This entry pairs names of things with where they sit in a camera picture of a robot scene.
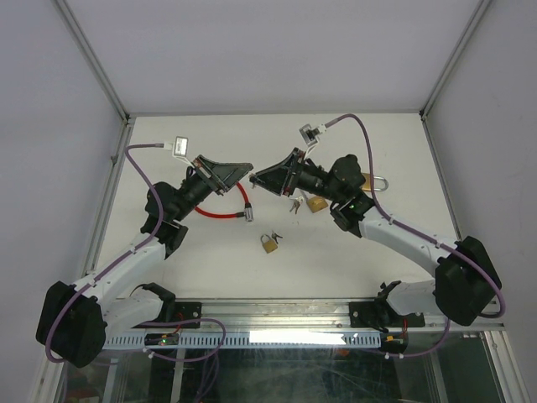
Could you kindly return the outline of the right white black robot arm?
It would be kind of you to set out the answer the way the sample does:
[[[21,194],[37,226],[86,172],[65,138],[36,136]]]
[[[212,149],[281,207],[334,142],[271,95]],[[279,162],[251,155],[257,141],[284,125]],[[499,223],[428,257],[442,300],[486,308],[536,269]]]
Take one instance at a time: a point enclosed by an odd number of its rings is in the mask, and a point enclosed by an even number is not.
[[[375,314],[385,325],[394,325],[411,313],[433,313],[468,327],[477,318],[487,317],[485,308],[502,288],[478,239],[467,236],[456,241],[428,234],[383,212],[363,191],[365,178],[354,154],[337,159],[324,170],[306,158],[305,152],[293,149],[283,161],[249,180],[276,196],[292,196],[301,190],[327,199],[332,219],[342,231],[382,244],[430,275],[423,281],[382,284]]]

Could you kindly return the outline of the cable lock keys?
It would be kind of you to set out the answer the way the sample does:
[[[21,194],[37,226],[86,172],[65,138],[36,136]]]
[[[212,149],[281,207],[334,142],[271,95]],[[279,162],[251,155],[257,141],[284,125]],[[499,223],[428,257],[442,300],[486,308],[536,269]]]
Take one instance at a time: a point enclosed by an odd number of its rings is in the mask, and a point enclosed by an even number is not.
[[[256,179],[256,175],[255,174],[251,174],[249,177],[248,177],[248,180],[249,182],[251,183],[251,186],[252,188],[254,189],[257,185],[257,179]]]

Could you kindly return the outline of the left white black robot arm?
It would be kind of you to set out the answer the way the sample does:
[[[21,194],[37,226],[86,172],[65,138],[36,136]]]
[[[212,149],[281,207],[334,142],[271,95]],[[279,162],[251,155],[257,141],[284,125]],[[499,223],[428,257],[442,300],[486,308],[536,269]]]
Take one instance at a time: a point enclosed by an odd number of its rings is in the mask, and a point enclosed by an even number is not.
[[[150,185],[148,216],[131,243],[98,271],[72,284],[57,281],[47,290],[36,331],[47,359],[83,368],[106,341],[129,328],[172,323],[175,294],[137,281],[180,248],[188,232],[182,220],[210,194],[230,191],[252,169],[250,163],[217,163],[199,155],[180,187],[165,181]]]

